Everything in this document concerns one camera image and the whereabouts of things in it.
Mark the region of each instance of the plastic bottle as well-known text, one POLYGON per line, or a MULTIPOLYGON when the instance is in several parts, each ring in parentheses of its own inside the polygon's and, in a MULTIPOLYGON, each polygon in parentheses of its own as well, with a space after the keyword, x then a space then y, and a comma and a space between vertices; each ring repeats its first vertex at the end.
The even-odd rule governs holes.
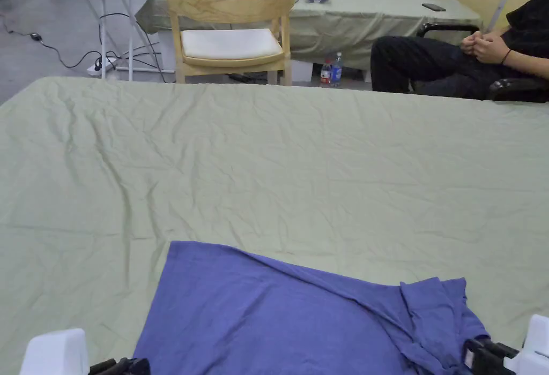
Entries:
POLYGON ((338 87, 338 86, 339 86, 339 83, 341 82, 341 79, 342 79, 342 68, 343 68, 342 54, 341 54, 341 52, 338 52, 338 53, 337 53, 337 56, 336 56, 336 60, 335 60, 334 63, 331 65, 331 79, 330 79, 330 84, 331 84, 333 87, 338 87))
POLYGON ((320 70, 320 83, 322 85, 327 85, 330 83, 331 78, 331 59, 327 59, 324 61, 324 64, 322 65, 322 69, 320 70))

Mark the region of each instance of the concrete floor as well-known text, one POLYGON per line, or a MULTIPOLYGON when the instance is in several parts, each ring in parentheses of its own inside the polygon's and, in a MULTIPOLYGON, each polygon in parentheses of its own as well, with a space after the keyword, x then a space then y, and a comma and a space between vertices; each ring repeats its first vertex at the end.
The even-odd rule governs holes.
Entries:
MULTIPOLYGON (((112 7, 108 11, 122 11, 118 0, 107 0, 112 7)), ((90 50, 100 51, 98 26, 84 0, 0 0, 0 23, 8 29, 21 33, 37 32, 45 44, 57 48, 65 63, 73 65, 90 50)), ((127 47, 127 18, 108 18, 108 30, 120 48, 127 47)), ((137 35, 136 47, 140 45, 137 35)), ((29 36, 8 34, 0 25, 0 104, 13 97, 31 82, 50 76, 89 77, 86 70, 97 55, 92 54, 76 68, 67 69, 58 60, 57 54, 33 41, 29 36)), ((150 56, 140 59, 151 62, 150 56)), ((108 79, 127 79, 127 72, 113 71, 108 79)), ((174 76, 166 74, 167 81, 174 76)), ((162 82, 156 73, 135 73, 134 80, 162 82)), ((193 77, 190 83, 231 83, 227 76, 193 77)), ((319 85, 314 76, 311 86, 319 85)), ((343 88, 370 89, 356 71, 344 71, 343 88)))

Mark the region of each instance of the electrical cable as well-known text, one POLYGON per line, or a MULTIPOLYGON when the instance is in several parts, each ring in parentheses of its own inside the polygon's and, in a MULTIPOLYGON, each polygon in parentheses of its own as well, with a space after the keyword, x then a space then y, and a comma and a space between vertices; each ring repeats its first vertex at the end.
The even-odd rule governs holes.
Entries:
POLYGON ((0 13, 0 17, 2 17, 2 19, 3 19, 2 20, 2 25, 4 26, 4 29, 8 34, 17 34, 17 35, 20 35, 20 36, 30 36, 30 34, 24 34, 24 33, 17 32, 17 31, 14 31, 12 29, 9 29, 8 26, 5 24, 5 15, 3 13, 0 13))
MULTIPOLYGON (((113 13, 107 13, 105 15, 102 15, 99 17, 99 19, 101 18, 105 18, 105 17, 109 17, 109 16, 113 16, 113 15, 122 15, 122 16, 125 16, 127 18, 129 18, 130 16, 126 13, 122 13, 122 12, 113 12, 113 13)), ((44 43, 44 41, 42 40, 41 36, 40 35, 37 35, 37 34, 32 34, 32 33, 28 33, 28 34, 24 34, 22 32, 19 32, 19 31, 14 31, 12 29, 9 29, 8 26, 6 25, 5 23, 5 15, 0 13, 0 17, 2 17, 3 21, 2 21, 2 25, 4 26, 4 29, 5 31, 8 33, 8 34, 12 34, 12 33, 15 33, 17 35, 20 35, 20 36, 31 36, 33 38, 33 40, 37 40, 40 42, 40 44, 43 46, 43 47, 46 47, 48 49, 51 49, 53 51, 55 51, 55 53, 57 54, 57 58, 59 59, 59 61, 61 62, 61 64, 67 68, 67 69, 72 69, 72 68, 76 68, 79 64, 81 64, 83 62, 83 60, 86 58, 86 56, 88 56, 89 54, 99 54, 99 57, 95 59, 95 68, 96 70, 98 71, 99 69, 101 69, 101 53, 98 52, 98 51, 88 51, 86 52, 82 58, 77 62, 75 63, 74 65, 67 65, 62 59, 61 59, 61 53, 60 51, 57 49, 57 48, 54 48, 52 46, 49 46, 47 44, 44 43)), ((143 27, 141 26, 140 23, 138 23, 136 21, 136 24, 139 26, 139 28, 141 28, 141 30, 143 31, 143 33, 145 33, 145 30, 143 29, 143 27)), ((148 41, 149 43, 149 47, 151 47, 151 49, 153 48, 153 45, 157 45, 158 42, 155 42, 154 44, 151 43, 151 39, 149 38, 149 36, 145 33, 145 37, 146 37, 146 40, 148 41)), ((100 44, 102 45, 102 41, 101 41, 101 24, 99 24, 99 42, 100 44)), ((146 45, 143 45, 143 46, 140 46, 140 47, 137 47, 137 48, 134 48, 134 50, 138 50, 138 49, 141 49, 141 48, 145 48, 146 45)), ((117 58, 117 59, 129 59, 128 57, 124 57, 124 55, 127 55, 130 53, 130 51, 127 51, 127 52, 124 52, 121 56, 118 56, 114 51, 109 51, 107 53, 112 53, 114 54, 114 58, 117 58)), ((160 73, 160 76, 162 77, 162 81, 164 81, 164 83, 168 83, 164 77, 164 74, 162 72, 162 69, 160 68, 160 63, 158 62, 158 57, 157 55, 160 55, 161 53, 160 52, 154 52, 153 51, 153 56, 154 56, 154 60, 156 62, 156 65, 153 65, 151 63, 148 63, 148 62, 145 62, 145 61, 142 61, 140 59, 134 59, 136 62, 141 62, 145 65, 148 65, 150 66, 151 68, 156 68, 158 70, 158 72, 160 73)), ((141 54, 135 54, 134 57, 137 57, 137 56, 142 56, 142 55, 150 55, 149 52, 143 52, 141 54)), ((110 57, 107 57, 107 59, 109 60, 109 63, 113 66, 113 69, 116 70, 116 67, 115 65, 113 64, 113 62, 109 59, 110 57)))
POLYGON ((60 60, 60 62, 63 64, 63 66, 64 66, 65 68, 67 68, 67 69, 76 68, 79 64, 82 63, 82 61, 84 60, 84 58, 85 58, 86 56, 88 56, 89 54, 95 53, 95 54, 101 55, 101 53, 98 52, 98 51, 88 51, 88 52, 86 52, 86 53, 83 55, 83 57, 82 57, 77 63, 75 63, 74 65, 67 65, 67 64, 66 64, 65 62, 63 62, 63 60, 61 59, 61 54, 60 54, 60 52, 59 52, 59 50, 58 50, 57 48, 50 47, 49 45, 46 45, 46 44, 44 43, 44 41, 42 41, 42 40, 40 40, 39 42, 42 44, 43 47, 46 47, 46 48, 49 48, 49 49, 52 49, 53 51, 55 51, 55 52, 57 53, 57 58, 60 60))
MULTIPOLYGON (((113 16, 113 15, 121 15, 121 16, 125 16, 127 18, 130 17, 130 15, 128 15, 127 13, 122 13, 122 12, 111 12, 111 13, 106 13, 105 15, 101 15, 99 17, 99 19, 102 19, 102 18, 107 18, 109 16, 113 16)), ((145 32, 145 30, 143 29, 143 27, 141 26, 141 24, 137 21, 136 19, 136 24, 139 26, 139 28, 141 28, 141 31, 143 31, 143 33, 145 34, 145 38, 147 40, 147 42, 149 42, 149 46, 151 47, 151 49, 153 48, 153 44, 151 43, 151 39, 149 38, 149 35, 147 35, 147 33, 145 32)), ((102 41, 101 41, 101 24, 99 24, 99 42, 101 43, 102 45, 102 41)), ((175 83, 174 82, 167 82, 166 81, 166 78, 164 77, 164 73, 162 72, 162 69, 160 68, 160 62, 158 62, 158 57, 156 55, 155 52, 153 52, 153 56, 154 56, 154 61, 156 63, 156 65, 150 65, 152 68, 156 68, 158 70, 158 72, 160 73, 160 76, 162 77, 162 81, 164 81, 165 84, 167 83, 170 83, 170 84, 173 84, 175 83)))

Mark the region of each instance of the chair seat cushion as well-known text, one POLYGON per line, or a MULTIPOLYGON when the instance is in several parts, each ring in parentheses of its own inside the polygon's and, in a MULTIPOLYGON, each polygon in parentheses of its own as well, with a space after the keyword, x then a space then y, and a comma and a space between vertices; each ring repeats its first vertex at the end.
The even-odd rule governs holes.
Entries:
POLYGON ((202 59, 249 59, 282 53, 269 29, 183 31, 185 57, 202 59))

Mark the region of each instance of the chair backrest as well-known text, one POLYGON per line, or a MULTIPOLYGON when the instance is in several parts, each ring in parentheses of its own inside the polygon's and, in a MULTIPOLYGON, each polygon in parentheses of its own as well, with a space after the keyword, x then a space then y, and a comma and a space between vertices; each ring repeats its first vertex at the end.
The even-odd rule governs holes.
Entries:
POLYGON ((172 16, 203 23, 248 24, 287 16, 295 0, 167 0, 172 16))

